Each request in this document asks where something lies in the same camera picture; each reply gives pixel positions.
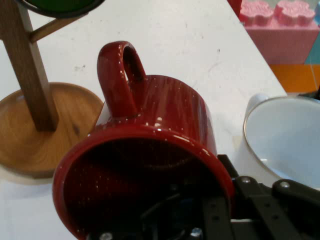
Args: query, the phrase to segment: red mug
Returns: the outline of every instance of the red mug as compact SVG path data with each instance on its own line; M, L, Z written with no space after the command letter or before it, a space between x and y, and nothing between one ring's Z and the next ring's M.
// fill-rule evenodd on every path
M168 76L146 75L126 41L101 49L97 72L106 104L53 180L56 211L74 236L85 239L161 185L207 181L204 168L231 201L235 190L216 157L210 112L194 89Z

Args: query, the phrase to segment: green object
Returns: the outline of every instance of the green object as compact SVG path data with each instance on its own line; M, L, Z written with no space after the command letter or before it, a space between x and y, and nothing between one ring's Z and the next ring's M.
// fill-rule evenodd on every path
M79 11L94 0L27 0L27 2L44 11L68 13Z

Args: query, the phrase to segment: screw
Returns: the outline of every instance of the screw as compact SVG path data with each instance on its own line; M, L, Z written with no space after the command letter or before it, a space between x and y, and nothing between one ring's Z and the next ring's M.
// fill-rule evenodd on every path
M250 180L250 178L248 178L247 176L244 176L244 177L242 177L242 182L243 183L245 183L245 184L247 184L247 183L250 183L251 182L251 180Z
M112 240L112 233L110 232L105 232L102 233L101 236L99 237L99 240Z
M202 229L199 227L195 227L194 229L191 230L190 236L197 239L202 239L202 236L203 236Z
M290 184L286 181L282 181L280 182L280 186L287 189L290 187Z

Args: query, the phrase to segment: mug rim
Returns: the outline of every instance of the mug rim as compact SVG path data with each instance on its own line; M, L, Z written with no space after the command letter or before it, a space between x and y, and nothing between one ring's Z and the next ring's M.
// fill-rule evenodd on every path
M244 138L244 142L245 145L247 146L249 152L254 156L255 160L260 164L261 167L264 168L264 170L266 170L269 174L271 174L273 177L276 177L278 179L282 179L282 177L280 175L278 175L277 173L275 173L271 168L269 168L265 163L263 163L261 161L261 159L258 157L258 155L255 153L255 151L253 150L252 146L250 145L250 143L248 142L248 138L247 138L247 121L248 118L250 116L250 114L260 105L266 103L266 102L271 102L271 101L278 101L278 100L283 100L283 99L294 99L294 100L298 100L298 101L310 101L312 103L317 103L320 104L320 100L314 99L314 98L310 98L310 97L306 97L306 96L277 96L277 97L270 97L266 100L263 100L261 102L259 102L258 104L256 104L249 112L248 114L245 116L244 118L244 122L243 122L243 127L242 127L242 134L243 134L243 138Z
M76 159L87 151L90 151L92 148L109 141L128 138L145 138L160 141L167 139L168 143L176 145L194 155L212 172L212 174L214 174L217 182L224 192L227 203L231 205L235 194L232 179L224 165L202 144L174 130L157 128L154 126L136 125L134 123L119 124L114 127L106 127L105 129L100 129L89 134L88 137L68 151L54 172L52 184L54 206L60 220L77 238L82 236L79 236L79 232L77 232L77 228L75 227L76 224L73 222L72 218L68 216L68 210L64 200L64 183L67 173Z

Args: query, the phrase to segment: round wooden tray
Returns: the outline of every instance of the round wooden tray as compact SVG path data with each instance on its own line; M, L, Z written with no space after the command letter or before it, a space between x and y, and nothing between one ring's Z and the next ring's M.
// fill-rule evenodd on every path
M91 91L50 83L59 114L56 131L37 131L21 90L0 101L0 164L34 178L49 178L67 151L91 131L103 107Z

